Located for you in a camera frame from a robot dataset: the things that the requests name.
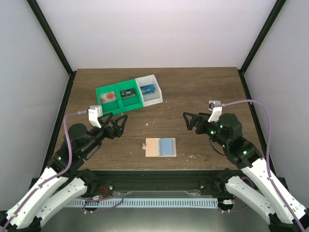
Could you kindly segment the black card in bin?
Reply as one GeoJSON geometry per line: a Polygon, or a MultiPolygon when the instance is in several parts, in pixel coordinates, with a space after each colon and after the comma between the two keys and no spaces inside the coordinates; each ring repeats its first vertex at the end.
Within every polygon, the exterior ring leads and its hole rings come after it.
{"type": "Polygon", "coordinates": [[[121,99],[126,99],[129,97],[134,97],[136,96],[136,91],[134,88],[129,88],[129,89],[125,89],[125,90],[121,90],[120,91],[120,96],[121,99]]]}

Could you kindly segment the green bin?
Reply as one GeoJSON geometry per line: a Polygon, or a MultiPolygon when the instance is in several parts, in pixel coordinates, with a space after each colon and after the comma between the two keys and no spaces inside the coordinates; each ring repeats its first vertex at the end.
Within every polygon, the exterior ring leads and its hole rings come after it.
{"type": "Polygon", "coordinates": [[[116,87],[124,112],[141,109],[143,107],[140,91],[135,79],[116,83],[116,87]]]}
{"type": "Polygon", "coordinates": [[[117,84],[96,88],[96,97],[103,113],[118,115],[124,112],[117,84]]]}

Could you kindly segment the middle green bin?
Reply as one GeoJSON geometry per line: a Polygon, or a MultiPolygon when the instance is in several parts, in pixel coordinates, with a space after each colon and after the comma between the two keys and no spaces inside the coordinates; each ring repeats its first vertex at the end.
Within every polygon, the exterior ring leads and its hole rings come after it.
{"type": "Polygon", "coordinates": [[[141,109],[143,107],[140,91],[135,79],[116,83],[116,87],[124,112],[141,109]]]}

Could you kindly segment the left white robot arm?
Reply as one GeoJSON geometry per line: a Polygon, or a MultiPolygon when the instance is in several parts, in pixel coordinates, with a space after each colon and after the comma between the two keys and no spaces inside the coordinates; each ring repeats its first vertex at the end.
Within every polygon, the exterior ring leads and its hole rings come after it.
{"type": "Polygon", "coordinates": [[[89,169],[81,171],[80,167],[104,139],[123,135],[128,116],[114,119],[112,113],[97,114],[91,109],[75,114],[88,114],[92,128],[88,129],[83,123],[68,127],[70,114],[64,116],[65,135],[60,149],[24,197],[9,210],[0,213],[1,231],[39,232],[69,202],[93,193],[97,188],[97,176],[89,169]]]}

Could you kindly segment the blue card in bin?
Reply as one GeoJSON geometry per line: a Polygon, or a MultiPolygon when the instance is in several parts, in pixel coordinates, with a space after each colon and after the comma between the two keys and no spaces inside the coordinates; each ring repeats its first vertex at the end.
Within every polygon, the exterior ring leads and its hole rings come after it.
{"type": "Polygon", "coordinates": [[[143,95],[155,93],[154,84],[148,84],[140,87],[140,90],[143,95]]]}

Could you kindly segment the white bin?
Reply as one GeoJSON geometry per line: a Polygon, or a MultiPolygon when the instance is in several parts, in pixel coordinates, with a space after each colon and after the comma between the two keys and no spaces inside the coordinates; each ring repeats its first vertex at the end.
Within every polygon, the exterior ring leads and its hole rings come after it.
{"type": "Polygon", "coordinates": [[[163,102],[161,88],[154,74],[135,78],[143,107],[163,102]]]}

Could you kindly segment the red dotted card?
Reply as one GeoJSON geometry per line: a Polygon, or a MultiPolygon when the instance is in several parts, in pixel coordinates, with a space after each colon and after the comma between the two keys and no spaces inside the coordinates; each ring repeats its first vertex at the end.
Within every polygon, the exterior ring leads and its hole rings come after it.
{"type": "Polygon", "coordinates": [[[110,91],[107,93],[101,93],[99,96],[100,102],[102,104],[106,104],[106,103],[110,103],[110,102],[114,102],[117,100],[117,96],[116,93],[114,91],[110,91]]]}

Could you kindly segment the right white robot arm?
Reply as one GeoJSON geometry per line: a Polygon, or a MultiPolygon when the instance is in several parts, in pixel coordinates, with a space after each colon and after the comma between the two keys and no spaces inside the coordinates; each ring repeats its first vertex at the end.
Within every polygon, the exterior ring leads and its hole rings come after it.
{"type": "Polygon", "coordinates": [[[271,232],[303,232],[309,227],[309,210],[293,197],[280,180],[267,170],[267,162],[256,146],[243,137],[235,114],[183,113],[188,130],[206,134],[255,187],[225,169],[219,175],[221,188],[236,196],[267,223],[271,232]]]}

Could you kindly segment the pink leather card holder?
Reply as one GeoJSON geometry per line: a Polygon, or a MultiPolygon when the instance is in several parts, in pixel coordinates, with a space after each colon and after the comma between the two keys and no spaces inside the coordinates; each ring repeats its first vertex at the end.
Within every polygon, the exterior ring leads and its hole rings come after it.
{"type": "Polygon", "coordinates": [[[175,138],[146,138],[141,148],[145,151],[147,158],[169,158],[177,156],[175,138]]]}

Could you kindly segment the left green bin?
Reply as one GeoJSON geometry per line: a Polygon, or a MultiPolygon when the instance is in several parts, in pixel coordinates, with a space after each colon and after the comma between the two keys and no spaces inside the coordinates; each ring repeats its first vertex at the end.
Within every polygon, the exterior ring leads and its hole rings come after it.
{"type": "Polygon", "coordinates": [[[117,84],[96,88],[96,97],[103,113],[118,115],[124,112],[117,84]]]}

